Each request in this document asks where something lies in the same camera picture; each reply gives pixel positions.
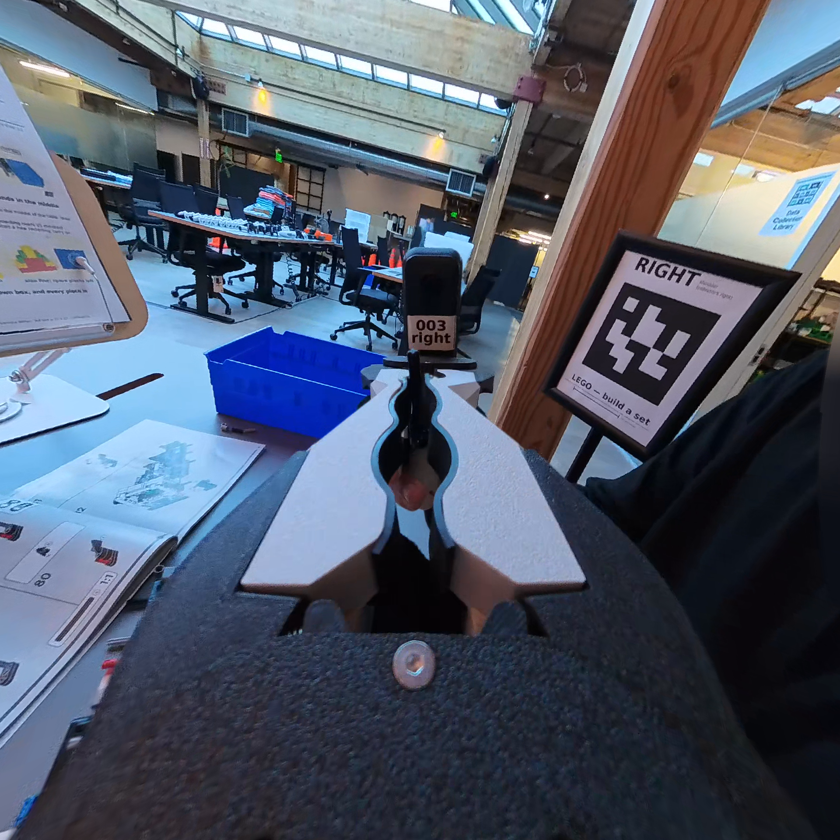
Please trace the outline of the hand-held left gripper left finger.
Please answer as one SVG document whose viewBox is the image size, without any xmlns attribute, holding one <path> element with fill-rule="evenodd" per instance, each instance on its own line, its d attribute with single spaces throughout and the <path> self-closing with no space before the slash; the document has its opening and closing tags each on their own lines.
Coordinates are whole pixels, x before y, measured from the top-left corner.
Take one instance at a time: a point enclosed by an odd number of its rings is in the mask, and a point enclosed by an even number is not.
<svg viewBox="0 0 840 840">
<path fill-rule="evenodd" d="M 406 463 L 396 404 L 405 383 L 386 377 L 368 403 L 305 452 L 240 579 L 242 591 L 332 602 L 349 630 L 369 630 L 375 556 L 396 523 L 391 480 Z"/>
</svg>

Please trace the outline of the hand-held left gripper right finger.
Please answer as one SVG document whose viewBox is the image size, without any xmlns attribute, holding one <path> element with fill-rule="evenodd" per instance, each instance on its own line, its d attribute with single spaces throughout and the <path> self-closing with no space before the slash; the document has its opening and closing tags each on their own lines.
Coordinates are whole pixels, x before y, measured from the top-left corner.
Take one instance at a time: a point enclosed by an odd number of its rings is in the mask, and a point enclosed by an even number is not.
<svg viewBox="0 0 840 840">
<path fill-rule="evenodd" d="M 586 577 L 520 448 L 464 398 L 466 386 L 425 377 L 427 462 L 437 478 L 432 558 L 478 635 L 500 604 L 581 592 Z"/>
</svg>

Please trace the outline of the black lego axle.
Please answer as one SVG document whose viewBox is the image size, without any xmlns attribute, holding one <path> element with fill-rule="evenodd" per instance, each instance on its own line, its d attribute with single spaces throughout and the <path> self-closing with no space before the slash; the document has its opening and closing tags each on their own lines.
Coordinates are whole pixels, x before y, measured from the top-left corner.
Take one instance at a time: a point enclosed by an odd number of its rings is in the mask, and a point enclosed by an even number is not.
<svg viewBox="0 0 840 840">
<path fill-rule="evenodd" d="M 402 464 L 404 467 L 410 466 L 412 456 L 427 446 L 430 425 L 429 400 L 431 399 L 420 353 L 410 350 L 406 358 L 408 415 L 403 435 Z"/>
</svg>

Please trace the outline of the lego instruction booklet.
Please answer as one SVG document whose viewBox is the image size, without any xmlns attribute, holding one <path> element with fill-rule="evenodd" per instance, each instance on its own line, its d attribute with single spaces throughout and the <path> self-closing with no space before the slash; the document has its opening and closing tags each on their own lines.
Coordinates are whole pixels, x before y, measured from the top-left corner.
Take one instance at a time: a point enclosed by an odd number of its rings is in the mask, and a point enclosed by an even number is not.
<svg viewBox="0 0 840 840">
<path fill-rule="evenodd" d="M 264 448 L 144 420 L 2 497 L 2 743 Z"/>
</svg>

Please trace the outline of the person's right hand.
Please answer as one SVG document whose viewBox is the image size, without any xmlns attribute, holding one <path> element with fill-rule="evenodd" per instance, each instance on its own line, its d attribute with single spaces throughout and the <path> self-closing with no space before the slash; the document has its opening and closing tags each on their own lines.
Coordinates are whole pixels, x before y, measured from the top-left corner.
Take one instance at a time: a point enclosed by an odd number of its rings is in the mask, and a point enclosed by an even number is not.
<svg viewBox="0 0 840 840">
<path fill-rule="evenodd" d="M 404 465 L 388 481 L 395 503 L 407 511 L 427 511 L 434 505 L 434 481 Z"/>
</svg>

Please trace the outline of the black office chair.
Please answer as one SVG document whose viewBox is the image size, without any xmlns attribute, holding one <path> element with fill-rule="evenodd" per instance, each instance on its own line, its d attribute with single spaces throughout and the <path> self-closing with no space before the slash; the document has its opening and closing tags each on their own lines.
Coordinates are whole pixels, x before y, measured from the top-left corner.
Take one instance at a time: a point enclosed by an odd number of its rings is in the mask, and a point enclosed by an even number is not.
<svg viewBox="0 0 840 840">
<path fill-rule="evenodd" d="M 187 220 L 188 214 L 198 214 L 200 206 L 192 186 L 161 184 L 161 208 L 165 214 Z M 224 315 L 206 311 L 202 315 L 211 320 L 234 323 L 231 307 L 224 297 L 224 277 L 226 274 L 243 269 L 245 262 L 236 255 L 226 255 L 208 246 L 208 236 L 195 228 L 177 222 L 168 222 L 169 241 L 166 246 L 166 260 L 174 266 L 186 268 L 193 273 L 193 283 L 187 286 L 175 286 L 171 296 L 176 300 L 173 307 L 187 309 L 186 300 L 197 298 L 197 292 L 205 293 L 206 302 L 219 300 L 224 305 Z"/>
<path fill-rule="evenodd" d="M 499 269 L 482 266 L 463 292 L 457 323 L 459 337 L 475 334 L 480 329 L 483 307 L 500 274 Z"/>
<path fill-rule="evenodd" d="M 135 253 L 149 251 L 165 258 L 165 224 L 151 212 L 160 212 L 161 184 L 165 182 L 165 173 L 142 164 L 133 164 L 132 182 L 129 197 L 119 205 L 118 213 L 128 230 L 133 231 L 133 238 L 119 242 L 126 248 L 126 260 L 131 261 Z"/>
<path fill-rule="evenodd" d="M 389 314 L 394 314 L 398 308 L 398 298 L 387 290 L 364 285 L 368 271 L 362 264 L 362 252 L 358 231 L 355 228 L 344 227 L 342 232 L 343 259 L 345 277 L 339 294 L 339 302 L 344 306 L 358 309 L 364 315 L 364 320 L 346 322 L 330 333 L 331 341 L 338 338 L 339 333 L 362 330 L 367 341 L 366 349 L 372 351 L 372 334 L 392 342 L 392 349 L 397 350 L 397 339 L 374 320 L 384 323 Z"/>
</svg>

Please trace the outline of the black partition board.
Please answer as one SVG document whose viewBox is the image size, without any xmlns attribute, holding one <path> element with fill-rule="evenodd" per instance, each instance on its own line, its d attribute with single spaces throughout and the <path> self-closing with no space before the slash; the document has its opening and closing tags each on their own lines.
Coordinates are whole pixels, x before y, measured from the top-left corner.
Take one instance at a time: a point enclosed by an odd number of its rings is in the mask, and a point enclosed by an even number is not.
<svg viewBox="0 0 840 840">
<path fill-rule="evenodd" d="M 486 267 L 498 272 L 487 299 L 519 309 L 539 254 L 539 245 L 497 234 L 493 238 Z"/>
</svg>

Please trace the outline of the blue plastic bin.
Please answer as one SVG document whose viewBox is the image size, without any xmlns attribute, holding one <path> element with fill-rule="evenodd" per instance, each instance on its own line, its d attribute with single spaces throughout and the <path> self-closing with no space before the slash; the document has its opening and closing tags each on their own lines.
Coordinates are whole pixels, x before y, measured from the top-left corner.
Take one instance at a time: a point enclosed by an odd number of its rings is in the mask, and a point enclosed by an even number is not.
<svg viewBox="0 0 840 840">
<path fill-rule="evenodd" d="M 205 352 L 217 413 L 312 438 L 369 396 L 362 370 L 383 356 L 271 327 Z"/>
</svg>

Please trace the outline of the black framed sign stand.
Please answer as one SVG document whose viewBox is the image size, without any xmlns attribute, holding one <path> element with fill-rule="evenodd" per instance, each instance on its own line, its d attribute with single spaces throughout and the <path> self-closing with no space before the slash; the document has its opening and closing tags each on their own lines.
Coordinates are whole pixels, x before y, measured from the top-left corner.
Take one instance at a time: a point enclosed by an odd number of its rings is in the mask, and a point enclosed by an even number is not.
<svg viewBox="0 0 840 840">
<path fill-rule="evenodd" d="M 801 275 L 620 230 L 543 389 L 590 428 L 566 479 L 604 438 L 667 446 Z"/>
</svg>

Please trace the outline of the row of skylight windows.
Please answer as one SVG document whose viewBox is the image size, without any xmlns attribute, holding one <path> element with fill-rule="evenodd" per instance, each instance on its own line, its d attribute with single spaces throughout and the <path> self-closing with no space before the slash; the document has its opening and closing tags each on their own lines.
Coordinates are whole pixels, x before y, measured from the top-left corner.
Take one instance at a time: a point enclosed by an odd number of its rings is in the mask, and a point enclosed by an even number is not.
<svg viewBox="0 0 840 840">
<path fill-rule="evenodd" d="M 210 17 L 201 17 L 176 10 L 175 15 L 199 35 L 225 41 L 239 46 L 261 50 L 267 54 L 280 56 L 327 70 L 376 81 L 391 88 L 411 91 L 428 98 L 453 102 L 460 106 L 494 113 L 507 114 L 511 102 L 498 99 L 490 94 L 475 89 L 435 80 L 398 70 L 393 67 L 379 66 L 369 61 L 353 58 L 332 51 L 303 45 L 296 41 L 268 35 L 249 28 L 226 24 Z"/>
</svg>

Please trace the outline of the long wooden office desk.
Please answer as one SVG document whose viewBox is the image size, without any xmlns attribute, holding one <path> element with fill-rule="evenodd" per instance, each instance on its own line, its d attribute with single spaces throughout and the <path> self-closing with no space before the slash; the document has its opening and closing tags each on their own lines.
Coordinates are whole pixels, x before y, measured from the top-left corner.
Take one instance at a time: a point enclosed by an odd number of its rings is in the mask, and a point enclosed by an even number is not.
<svg viewBox="0 0 840 840">
<path fill-rule="evenodd" d="M 321 258 L 329 257 L 333 282 L 343 257 L 340 241 L 282 226 L 185 211 L 150 215 L 169 228 L 168 261 L 192 273 L 192 284 L 171 291 L 171 309 L 224 324 L 236 322 L 231 301 L 249 312 L 259 307 L 291 308 L 316 297 L 324 283 L 319 277 Z M 275 293 L 286 287 L 274 279 L 278 255 L 298 257 L 299 277 L 289 285 L 294 301 Z"/>
</svg>

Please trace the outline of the white document stand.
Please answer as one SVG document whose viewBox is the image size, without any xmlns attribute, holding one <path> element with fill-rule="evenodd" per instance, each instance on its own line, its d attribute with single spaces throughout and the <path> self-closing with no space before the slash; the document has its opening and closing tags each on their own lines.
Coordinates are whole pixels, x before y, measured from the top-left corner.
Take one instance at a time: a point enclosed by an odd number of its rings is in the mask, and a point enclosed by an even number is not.
<svg viewBox="0 0 840 840">
<path fill-rule="evenodd" d="M 109 404 L 46 370 L 69 348 L 33 353 L 1 379 L 1 445 L 100 417 Z"/>
</svg>

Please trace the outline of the storage shelf with green bins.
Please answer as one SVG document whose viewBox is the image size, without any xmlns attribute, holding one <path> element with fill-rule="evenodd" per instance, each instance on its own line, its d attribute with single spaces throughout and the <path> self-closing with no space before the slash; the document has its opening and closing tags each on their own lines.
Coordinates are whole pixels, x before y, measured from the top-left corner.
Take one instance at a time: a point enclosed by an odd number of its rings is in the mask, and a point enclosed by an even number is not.
<svg viewBox="0 0 840 840">
<path fill-rule="evenodd" d="M 833 341 L 838 315 L 839 283 L 821 278 L 764 354 L 753 378 L 780 371 L 819 350 L 827 350 Z"/>
</svg>

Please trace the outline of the wooden clipboard with printed sheet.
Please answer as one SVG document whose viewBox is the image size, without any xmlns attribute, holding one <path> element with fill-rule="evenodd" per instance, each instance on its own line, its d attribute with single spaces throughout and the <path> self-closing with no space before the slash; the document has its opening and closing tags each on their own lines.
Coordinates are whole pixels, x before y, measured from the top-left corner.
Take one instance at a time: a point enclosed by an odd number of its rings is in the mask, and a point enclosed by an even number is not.
<svg viewBox="0 0 840 840">
<path fill-rule="evenodd" d="M 1 355 L 131 339 L 148 309 L 87 182 L 1 73 Z"/>
</svg>

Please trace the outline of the silver ventilation duct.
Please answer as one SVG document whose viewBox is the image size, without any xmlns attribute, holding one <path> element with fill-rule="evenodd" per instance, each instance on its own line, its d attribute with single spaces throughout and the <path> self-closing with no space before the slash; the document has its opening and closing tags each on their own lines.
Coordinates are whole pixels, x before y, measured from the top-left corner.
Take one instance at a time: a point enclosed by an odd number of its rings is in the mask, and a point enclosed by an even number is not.
<svg viewBox="0 0 840 840">
<path fill-rule="evenodd" d="M 450 172 L 463 172 L 475 180 L 471 198 L 477 199 L 487 190 L 487 182 L 479 175 L 447 164 L 421 161 L 387 150 L 375 150 L 372 147 L 353 144 L 350 141 L 329 140 L 319 134 L 285 129 L 257 119 L 250 121 L 248 126 L 252 138 L 273 143 L 283 152 L 285 158 L 299 162 L 347 167 L 444 192 L 447 191 Z"/>
</svg>

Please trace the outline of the wooden support post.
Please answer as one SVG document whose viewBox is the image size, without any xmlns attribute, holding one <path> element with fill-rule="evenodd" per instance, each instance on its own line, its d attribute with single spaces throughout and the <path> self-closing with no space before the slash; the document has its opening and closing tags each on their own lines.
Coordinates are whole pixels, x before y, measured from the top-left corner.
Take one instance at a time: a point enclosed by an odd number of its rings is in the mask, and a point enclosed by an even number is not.
<svg viewBox="0 0 840 840">
<path fill-rule="evenodd" d="M 661 228 L 769 1 L 635 4 L 490 407 L 550 461 L 571 420 L 543 393 L 616 232 Z"/>
</svg>

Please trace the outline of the blue printed wall poster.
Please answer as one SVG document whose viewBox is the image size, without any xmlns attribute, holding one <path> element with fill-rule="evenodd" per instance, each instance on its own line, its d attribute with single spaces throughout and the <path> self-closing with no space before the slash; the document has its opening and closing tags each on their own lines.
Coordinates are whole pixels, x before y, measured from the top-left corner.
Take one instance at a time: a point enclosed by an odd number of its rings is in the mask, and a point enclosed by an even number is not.
<svg viewBox="0 0 840 840">
<path fill-rule="evenodd" d="M 799 178 L 787 196 L 759 231 L 760 237 L 793 235 L 817 200 L 830 185 L 836 171 L 825 171 Z"/>
</svg>

